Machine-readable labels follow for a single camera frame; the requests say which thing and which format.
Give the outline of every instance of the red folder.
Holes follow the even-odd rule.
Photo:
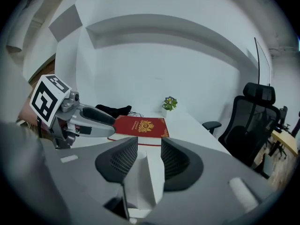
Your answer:
[[[139,118],[120,115],[113,126],[118,134],[152,138],[169,136],[163,118]]]

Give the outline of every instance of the black cable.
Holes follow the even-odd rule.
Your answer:
[[[42,138],[42,128],[41,128],[41,124],[42,124],[42,120],[37,117],[37,132],[38,132],[38,136],[40,138]]]
[[[140,115],[140,117],[142,118],[144,115],[141,115],[139,112],[133,112],[133,111],[130,111],[129,113],[128,113],[128,115],[129,114],[134,114],[134,115]]]

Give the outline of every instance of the wooden floor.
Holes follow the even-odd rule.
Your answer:
[[[264,146],[264,148],[260,150],[255,158],[256,164],[260,163],[264,153],[269,153],[270,147],[271,145],[268,144],[267,148]],[[286,159],[284,154],[282,154],[282,157],[280,158],[279,150],[277,150],[272,156],[273,173],[268,179],[268,183],[275,190],[280,190],[287,185],[296,165],[297,158],[288,149],[285,149],[285,152],[287,154]]]

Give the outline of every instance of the mesh chair back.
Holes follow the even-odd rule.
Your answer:
[[[219,142],[234,157],[251,166],[277,125],[280,112],[272,106],[275,102],[272,87],[248,83],[243,93],[245,96],[234,99],[229,125]]]
[[[286,117],[286,114],[287,114],[287,107],[284,106],[283,108],[280,108],[279,111],[280,111],[280,121],[279,121],[279,124],[281,126],[283,126],[285,124],[285,117]]]

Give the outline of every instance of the white desk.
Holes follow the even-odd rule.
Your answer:
[[[161,118],[160,113],[147,113],[144,117]],[[230,154],[219,141],[209,133],[199,122],[186,112],[171,112],[165,122],[171,138],[184,140],[190,143],[198,144],[203,147],[211,148]],[[92,146],[100,143],[107,143],[107,138],[88,138],[77,137],[72,148]],[[164,164],[160,158],[161,147],[139,145],[138,151],[147,153],[149,170],[154,190],[155,201],[161,199],[163,186],[165,182]]]

